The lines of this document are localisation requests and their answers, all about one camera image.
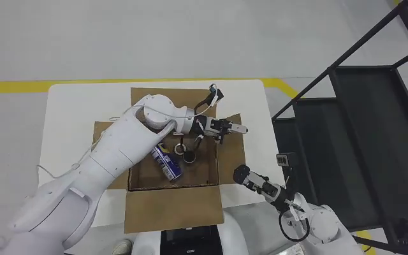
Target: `open cardboard box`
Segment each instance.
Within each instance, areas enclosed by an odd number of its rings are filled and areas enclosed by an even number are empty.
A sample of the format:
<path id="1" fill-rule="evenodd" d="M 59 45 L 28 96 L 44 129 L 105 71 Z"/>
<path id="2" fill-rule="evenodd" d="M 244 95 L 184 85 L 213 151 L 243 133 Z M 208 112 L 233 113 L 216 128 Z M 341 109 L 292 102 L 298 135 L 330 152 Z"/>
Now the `open cardboard box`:
<path id="1" fill-rule="evenodd" d="M 206 98 L 207 90 L 132 88 L 132 105 L 147 94 L 169 97 L 176 107 L 194 108 Z M 215 107 L 205 115 L 215 116 Z M 240 115 L 229 118 L 241 124 Z M 112 122 L 95 122 L 94 141 Z M 192 145 L 196 136 L 186 135 L 184 144 Z M 172 151 L 179 136 L 169 134 L 164 144 Z M 174 230 L 195 226 L 208 226 L 224 222 L 221 206 L 220 184 L 234 184 L 233 170 L 245 164 L 242 134 L 227 135 L 222 145 L 205 137 L 196 152 L 196 161 L 180 161 L 183 174 L 170 182 L 159 165 L 149 154 L 129 171 L 124 172 L 109 189 L 127 189 L 125 233 L 155 230 Z"/>

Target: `blue can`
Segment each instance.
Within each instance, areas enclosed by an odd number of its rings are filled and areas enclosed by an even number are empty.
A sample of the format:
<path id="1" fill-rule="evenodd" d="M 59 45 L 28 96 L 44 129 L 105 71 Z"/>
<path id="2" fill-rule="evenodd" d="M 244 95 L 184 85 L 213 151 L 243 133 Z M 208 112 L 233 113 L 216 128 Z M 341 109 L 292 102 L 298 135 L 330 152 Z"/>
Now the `blue can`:
<path id="1" fill-rule="evenodd" d="M 150 153 L 154 160 L 159 163 L 168 180 L 175 180 L 183 174 L 179 164 L 174 160 L 170 151 L 164 146 L 164 143 L 157 144 Z"/>

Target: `yellow floor line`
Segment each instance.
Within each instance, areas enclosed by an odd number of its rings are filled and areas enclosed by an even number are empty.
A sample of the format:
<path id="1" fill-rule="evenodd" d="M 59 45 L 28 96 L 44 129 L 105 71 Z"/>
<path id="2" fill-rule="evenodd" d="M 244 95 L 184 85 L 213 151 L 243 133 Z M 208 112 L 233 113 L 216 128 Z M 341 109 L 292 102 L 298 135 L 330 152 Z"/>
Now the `yellow floor line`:
<path id="1" fill-rule="evenodd" d="M 54 84 L 97 84 L 97 83 L 123 83 L 123 82 L 179 82 L 188 80 L 252 80 L 259 79 L 265 87 L 276 87 L 290 98 L 298 93 L 287 83 L 278 78 L 179 78 L 179 79 L 125 79 L 125 80 L 39 80 L 0 82 L 0 93 L 35 93 L 48 92 Z"/>
<path id="2" fill-rule="evenodd" d="M 361 237 L 361 238 L 372 239 L 370 233 L 367 230 L 358 231 L 358 232 L 356 232 L 356 234 L 357 234 L 358 237 Z M 362 245 L 362 249 L 363 249 L 363 251 L 365 251 L 365 250 L 368 249 L 368 246 L 367 245 Z M 365 254 L 366 255 L 375 255 L 376 254 L 375 249 L 371 248 Z"/>

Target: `black device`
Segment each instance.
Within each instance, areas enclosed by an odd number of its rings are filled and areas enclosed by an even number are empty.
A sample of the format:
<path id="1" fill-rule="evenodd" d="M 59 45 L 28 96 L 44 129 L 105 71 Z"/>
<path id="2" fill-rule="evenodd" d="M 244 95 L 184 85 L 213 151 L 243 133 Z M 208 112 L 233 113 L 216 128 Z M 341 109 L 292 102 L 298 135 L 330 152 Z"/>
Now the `black device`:
<path id="1" fill-rule="evenodd" d="M 216 225 L 161 232 L 162 255 L 222 255 L 221 239 Z"/>

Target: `table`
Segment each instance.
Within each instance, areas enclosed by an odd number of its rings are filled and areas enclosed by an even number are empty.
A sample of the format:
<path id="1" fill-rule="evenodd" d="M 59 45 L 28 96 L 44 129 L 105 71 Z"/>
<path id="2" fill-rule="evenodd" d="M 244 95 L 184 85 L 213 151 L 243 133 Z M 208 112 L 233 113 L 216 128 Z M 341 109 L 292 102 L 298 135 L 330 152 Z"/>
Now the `table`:
<path id="1" fill-rule="evenodd" d="M 95 121 L 121 116 L 131 104 L 131 87 L 208 89 L 216 83 L 224 98 L 217 104 L 217 118 L 240 113 L 249 132 L 244 135 L 247 165 L 272 182 L 283 185 L 282 170 L 275 162 L 278 152 L 265 91 L 260 80 L 140 82 L 116 84 L 60 84 L 48 92 L 40 165 L 54 175 L 71 168 L 92 143 Z M 51 180 L 40 171 L 39 184 Z M 264 201 L 238 184 L 220 185 L 222 207 Z M 126 190 L 106 190 L 92 227 L 124 222 Z"/>

